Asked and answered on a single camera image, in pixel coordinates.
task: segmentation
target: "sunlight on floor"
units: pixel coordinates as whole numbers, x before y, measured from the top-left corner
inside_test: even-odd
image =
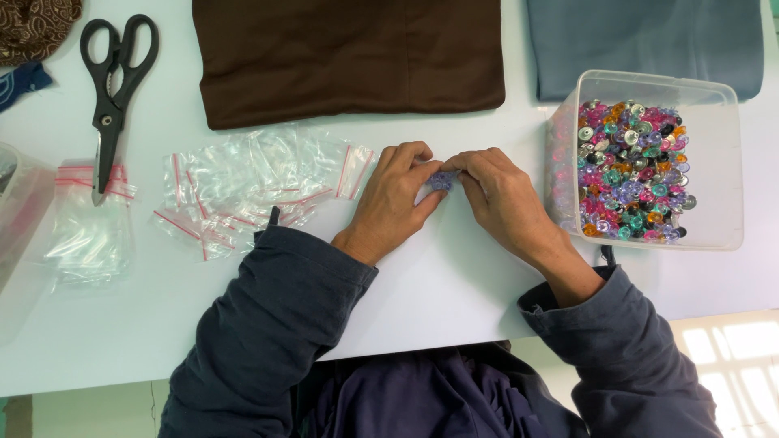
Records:
[[[779,311],[671,323],[717,402],[726,438],[779,436]]]

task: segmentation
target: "person's left hand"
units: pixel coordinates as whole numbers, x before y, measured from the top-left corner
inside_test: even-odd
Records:
[[[415,207],[419,189],[443,164],[430,161],[425,142],[387,147],[368,180],[349,226],[332,245],[370,266],[376,265],[415,232],[435,211],[446,190],[436,190]]]

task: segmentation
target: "navy blue sleeve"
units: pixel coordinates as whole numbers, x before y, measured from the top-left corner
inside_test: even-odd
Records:
[[[302,231],[269,227],[198,323],[159,436],[290,436],[291,387],[335,347],[377,273]]]
[[[668,322],[621,267],[596,271],[606,285],[583,304],[558,309],[548,284],[519,302],[530,327],[576,367],[573,401],[590,435],[722,437],[711,393],[676,348]]]

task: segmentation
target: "scissors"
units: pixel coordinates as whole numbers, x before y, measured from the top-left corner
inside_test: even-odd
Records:
[[[130,66],[132,50],[136,43],[136,31],[141,24],[149,25],[151,45],[146,58],[136,67]],[[108,30],[108,56],[105,61],[97,64],[90,56],[89,44],[92,36],[100,29]],[[97,105],[92,118],[92,126],[97,128],[97,154],[92,174],[92,203],[95,207],[103,199],[111,168],[114,166],[114,155],[119,141],[119,135],[125,128],[125,111],[130,98],[143,77],[154,65],[157,53],[160,51],[160,35],[157,25],[151,18],[138,14],[130,17],[125,25],[125,34],[120,42],[119,32],[104,19],[93,19],[88,22],[81,33],[81,58],[92,75],[97,92]],[[124,79],[119,91],[111,96],[111,75],[122,66]]]

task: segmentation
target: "black button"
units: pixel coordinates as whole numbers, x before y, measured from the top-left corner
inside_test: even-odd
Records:
[[[660,128],[660,134],[662,134],[663,137],[670,136],[671,132],[674,132],[673,125],[665,125],[662,128]]]

